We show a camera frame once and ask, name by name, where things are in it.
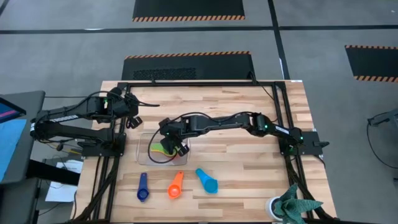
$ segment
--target white paper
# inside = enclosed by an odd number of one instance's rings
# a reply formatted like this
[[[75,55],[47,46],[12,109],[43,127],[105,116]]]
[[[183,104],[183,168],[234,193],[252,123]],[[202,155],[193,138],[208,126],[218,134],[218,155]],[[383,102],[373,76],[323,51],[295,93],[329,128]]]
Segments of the white paper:
[[[66,161],[65,166],[68,170],[81,173],[81,168],[83,167],[83,162],[76,160]],[[57,163],[58,168],[63,167],[62,162]],[[45,197],[46,202],[72,202],[74,201],[74,195],[77,191],[77,186],[61,184],[58,182],[51,181],[49,191]]]

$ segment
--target orange and black striped border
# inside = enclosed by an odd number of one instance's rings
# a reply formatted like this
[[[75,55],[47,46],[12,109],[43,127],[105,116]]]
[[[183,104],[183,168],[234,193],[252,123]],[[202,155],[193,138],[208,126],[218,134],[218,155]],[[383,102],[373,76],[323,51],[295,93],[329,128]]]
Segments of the orange and black striped border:
[[[398,47],[386,47],[386,46],[368,46],[368,45],[346,45],[346,49],[391,49],[398,50]],[[375,82],[396,82],[398,83],[398,77],[382,77],[382,76],[354,76],[358,81],[375,81]]]
[[[398,83],[398,77],[377,77],[377,76],[354,76],[358,81],[376,81],[376,82],[396,82]]]
[[[159,57],[185,57],[185,56],[206,56],[206,55],[232,55],[232,54],[248,54],[250,51],[234,51],[234,52],[201,52],[201,53],[179,53],[179,54],[155,54],[155,55],[130,55],[124,59],[131,58],[159,58]]]
[[[244,20],[244,16],[151,16],[135,17],[133,22],[174,22],[174,21],[235,21]]]
[[[384,47],[384,46],[367,46],[367,45],[346,45],[348,48],[357,48],[357,49],[392,49],[398,50],[398,47]]]

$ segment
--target black floor mat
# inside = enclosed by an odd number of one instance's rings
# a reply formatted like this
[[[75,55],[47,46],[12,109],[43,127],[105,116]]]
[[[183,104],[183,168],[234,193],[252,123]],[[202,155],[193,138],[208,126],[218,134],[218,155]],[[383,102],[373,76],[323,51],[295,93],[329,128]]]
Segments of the black floor mat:
[[[136,0],[133,22],[243,20],[242,0]]]
[[[397,47],[346,45],[346,52],[355,79],[398,82]]]
[[[248,51],[132,55],[124,60],[122,80],[242,80],[250,71]]]

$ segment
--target green object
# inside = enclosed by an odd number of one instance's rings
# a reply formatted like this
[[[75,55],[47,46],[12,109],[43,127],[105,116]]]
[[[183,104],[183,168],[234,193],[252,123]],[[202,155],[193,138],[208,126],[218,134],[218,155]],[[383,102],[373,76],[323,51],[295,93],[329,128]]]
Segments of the green object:
[[[274,213],[282,216],[284,224],[305,224],[301,213],[316,209],[323,204],[314,200],[295,199],[296,191],[297,184],[290,186],[275,203]]]
[[[168,157],[172,157],[172,156],[174,156],[174,155],[177,153],[176,151],[174,151],[173,154],[170,155],[170,154],[163,148],[163,146],[161,145],[161,143],[153,143],[153,144],[151,144],[151,145],[150,145],[150,151],[151,151],[151,152],[159,152],[159,153],[162,153],[162,154],[164,154],[165,156],[168,156]]]

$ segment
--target orange measuring cup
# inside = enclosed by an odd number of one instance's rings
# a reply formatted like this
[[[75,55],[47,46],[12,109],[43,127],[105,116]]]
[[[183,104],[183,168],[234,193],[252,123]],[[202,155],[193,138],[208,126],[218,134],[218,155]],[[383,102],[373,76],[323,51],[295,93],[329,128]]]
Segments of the orange measuring cup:
[[[169,189],[167,190],[170,199],[175,199],[181,195],[182,177],[184,177],[184,172],[178,171],[174,177],[172,184],[170,184]]]

